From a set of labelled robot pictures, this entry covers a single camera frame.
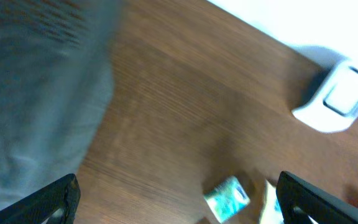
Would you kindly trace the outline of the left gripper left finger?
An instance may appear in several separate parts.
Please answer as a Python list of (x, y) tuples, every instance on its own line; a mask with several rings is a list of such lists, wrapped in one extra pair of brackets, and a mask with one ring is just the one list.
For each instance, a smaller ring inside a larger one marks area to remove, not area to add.
[(68, 174), (0, 211), (0, 224), (73, 224), (81, 190)]

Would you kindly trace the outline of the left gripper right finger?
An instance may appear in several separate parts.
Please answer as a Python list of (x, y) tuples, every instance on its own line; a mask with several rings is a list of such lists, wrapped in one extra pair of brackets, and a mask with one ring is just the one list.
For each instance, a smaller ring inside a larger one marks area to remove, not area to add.
[(288, 171), (280, 173), (276, 194), (285, 224), (357, 224), (358, 208)]

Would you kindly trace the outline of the beige snack bag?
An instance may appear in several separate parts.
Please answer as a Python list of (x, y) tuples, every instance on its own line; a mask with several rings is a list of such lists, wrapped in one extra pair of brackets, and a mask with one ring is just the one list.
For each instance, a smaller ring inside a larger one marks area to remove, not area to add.
[(260, 212), (259, 224), (284, 224), (276, 187), (268, 180), (265, 181), (264, 205)]

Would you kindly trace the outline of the teal tissue pack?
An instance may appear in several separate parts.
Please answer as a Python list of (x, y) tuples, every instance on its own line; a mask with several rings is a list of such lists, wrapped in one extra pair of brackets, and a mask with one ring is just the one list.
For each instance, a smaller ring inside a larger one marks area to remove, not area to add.
[(250, 204), (250, 198), (235, 176), (230, 176), (203, 195), (219, 223), (224, 223)]

